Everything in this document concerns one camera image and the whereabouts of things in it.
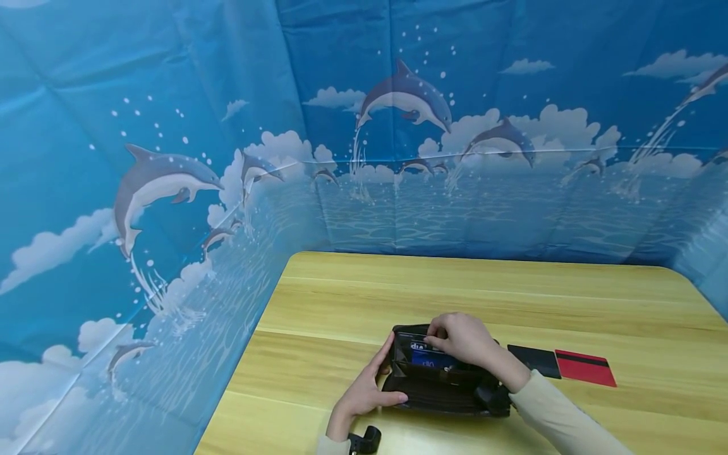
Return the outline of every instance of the black clip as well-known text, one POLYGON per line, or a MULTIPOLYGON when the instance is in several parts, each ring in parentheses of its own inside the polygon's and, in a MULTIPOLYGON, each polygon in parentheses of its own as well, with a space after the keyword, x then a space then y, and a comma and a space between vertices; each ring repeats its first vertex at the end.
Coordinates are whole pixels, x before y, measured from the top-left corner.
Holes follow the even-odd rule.
POLYGON ((352 441, 352 445, 349 448, 349 455, 375 454, 379 450, 381 431, 369 425, 366 427, 364 438, 354 433, 349 433, 349 440, 352 441))

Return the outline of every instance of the wooden table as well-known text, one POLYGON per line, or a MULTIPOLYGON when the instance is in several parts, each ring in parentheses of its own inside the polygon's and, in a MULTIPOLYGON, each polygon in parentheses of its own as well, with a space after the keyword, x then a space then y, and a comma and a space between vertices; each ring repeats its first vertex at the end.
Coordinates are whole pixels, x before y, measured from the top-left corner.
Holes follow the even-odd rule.
MULTIPOLYGON (((441 312, 501 344, 606 357, 618 388, 555 384, 636 454, 728 454, 728 325, 682 276, 640 266, 299 253, 198 455, 313 454, 331 406, 395 324, 441 312)), ((379 454, 554 454, 503 420, 383 410, 379 454)))

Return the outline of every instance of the dolphin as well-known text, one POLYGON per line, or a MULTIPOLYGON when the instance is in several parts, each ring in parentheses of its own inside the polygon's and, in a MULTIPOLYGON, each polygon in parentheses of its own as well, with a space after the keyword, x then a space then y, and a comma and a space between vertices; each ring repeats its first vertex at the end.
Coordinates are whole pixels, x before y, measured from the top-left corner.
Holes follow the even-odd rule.
POLYGON ((475 136, 472 141, 467 145, 466 149, 460 155, 460 161, 465 158, 465 155, 472 152, 472 150, 479 145, 490 145, 491 147, 499 150, 503 150, 497 153, 503 158, 509 158, 513 153, 520 153, 526 161, 529 162, 529 166, 533 168, 534 161, 536 159, 536 152, 534 150, 534 144, 531 140, 523 134, 523 131, 514 127, 511 124, 508 117, 503 118, 503 122, 491 128, 490 130, 483 131, 479 135, 475 136))
POLYGON ((116 367, 119 364, 126 362, 131 359, 135 359, 142 355, 147 349, 155 347, 156 344, 151 341, 134 341, 130 344, 120 344, 116 347, 116 354, 111 358, 111 362, 108 363, 106 373, 108 374, 108 380, 113 384, 116 379, 116 367))
POLYGON ((584 167, 588 167, 592 174, 599 174, 599 177, 604 176, 604 163, 599 157, 593 157, 588 161, 583 162, 582 164, 578 165, 576 169, 574 169, 574 172, 584 167))
POLYGON ((432 166, 430 166, 429 162, 422 158, 415 158, 405 161, 404 163, 402 163, 400 172, 398 172, 397 174, 405 172, 405 169, 416 169, 421 172, 429 173, 430 175, 435 174, 435 170, 432 169, 432 166))
POLYGON ((235 235, 237 228, 241 225, 242 221, 234 218, 232 223, 230 223, 229 228, 217 227, 210 231, 209 235, 202 242, 202 251, 205 252, 205 258, 207 258, 207 250, 209 250, 211 246, 235 235))
POLYGON ((364 98, 357 130, 371 120, 369 114, 373 109, 391 106, 404 111, 403 116, 414 124, 427 120, 450 132, 452 114, 445 97, 429 82, 410 71, 399 58, 396 65, 395 74, 379 82, 364 98))
POLYGON ((316 177, 318 177, 319 175, 321 175, 325 180, 334 182, 336 184, 336 186, 341 188, 341 185, 339 185, 339 180, 336 179, 336 176, 334 174, 332 174, 330 170, 322 169, 322 170, 318 171, 317 173, 314 174, 314 179, 316 179, 316 177))
POLYGON ((448 167, 445 166, 445 163, 438 163, 435 166, 432 167, 432 170, 439 170, 438 172, 442 172, 445 174, 449 174, 450 171, 448 170, 448 167))
POLYGON ((250 190, 253 189, 253 183, 260 181, 264 176, 270 175, 282 182, 285 181, 280 170, 266 160, 253 157, 244 151, 240 153, 243 158, 240 180, 242 181, 242 201, 244 203, 250 195, 250 190))
POLYGON ((728 63, 716 69, 702 84, 690 90, 681 106, 697 101, 706 95, 713 95, 716 92, 716 85, 728 79, 728 63))
POLYGON ((126 144, 136 163, 124 174, 114 200, 114 222, 129 258, 141 229, 131 227, 135 213, 163 197, 177 196, 192 202, 199 190, 224 190, 220 178, 201 162, 184 155, 158 154, 126 144))

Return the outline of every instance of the beige sleeve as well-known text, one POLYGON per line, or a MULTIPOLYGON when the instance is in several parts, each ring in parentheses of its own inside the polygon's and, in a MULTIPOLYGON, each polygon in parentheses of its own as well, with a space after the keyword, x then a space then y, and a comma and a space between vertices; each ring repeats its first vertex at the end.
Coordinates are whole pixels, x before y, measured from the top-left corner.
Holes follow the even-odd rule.
POLYGON ((316 455, 349 455, 350 440, 343 443, 335 443, 326 436, 319 438, 319 445, 316 449, 316 455))
POLYGON ((518 393, 510 395, 525 423, 561 455, 626 455, 632 452, 573 404, 536 370, 518 393))

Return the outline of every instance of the black wallet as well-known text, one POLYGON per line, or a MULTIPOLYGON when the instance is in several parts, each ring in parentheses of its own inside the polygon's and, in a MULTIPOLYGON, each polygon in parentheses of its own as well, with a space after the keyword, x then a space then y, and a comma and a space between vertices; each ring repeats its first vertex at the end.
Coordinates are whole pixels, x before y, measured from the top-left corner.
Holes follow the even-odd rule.
POLYGON ((508 417, 508 389, 488 371, 424 343, 428 324, 396 325, 385 392, 404 392, 397 408, 460 416, 508 417))

